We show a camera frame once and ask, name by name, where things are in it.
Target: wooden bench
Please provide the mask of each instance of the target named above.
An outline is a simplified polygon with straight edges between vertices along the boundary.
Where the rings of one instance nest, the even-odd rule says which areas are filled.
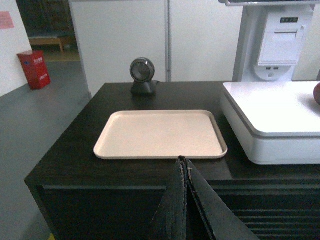
[[[63,33],[44,33],[29,36],[30,45],[59,45],[63,53],[65,45],[72,44],[75,41],[74,36]]]

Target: cabinet door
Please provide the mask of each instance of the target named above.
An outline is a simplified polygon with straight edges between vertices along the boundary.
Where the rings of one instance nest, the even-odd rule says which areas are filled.
[[[166,81],[164,0],[70,2],[77,44],[89,91],[104,83],[128,83],[136,58],[150,59],[154,80]]]
[[[163,190],[43,189],[56,240],[145,239]]]
[[[242,7],[171,0],[173,82],[232,81]]]

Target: plastic tray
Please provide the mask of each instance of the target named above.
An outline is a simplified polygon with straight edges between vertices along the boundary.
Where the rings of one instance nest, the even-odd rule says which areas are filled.
[[[205,110],[119,111],[112,114],[94,154],[100,159],[218,159],[227,145]]]

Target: white scale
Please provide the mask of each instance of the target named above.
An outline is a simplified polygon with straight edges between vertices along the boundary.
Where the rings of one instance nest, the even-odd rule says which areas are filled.
[[[255,164],[320,164],[320,105],[313,96],[319,82],[292,82],[317,3],[226,0],[244,7],[221,108]]]
[[[249,160],[320,164],[317,81],[226,82],[221,107]]]

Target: round object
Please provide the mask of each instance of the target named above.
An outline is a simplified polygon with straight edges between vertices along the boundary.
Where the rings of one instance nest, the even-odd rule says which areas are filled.
[[[139,57],[131,63],[130,74],[138,83],[146,83],[155,75],[155,66],[148,58]]]
[[[320,105],[320,82],[315,86],[313,90],[314,100]]]

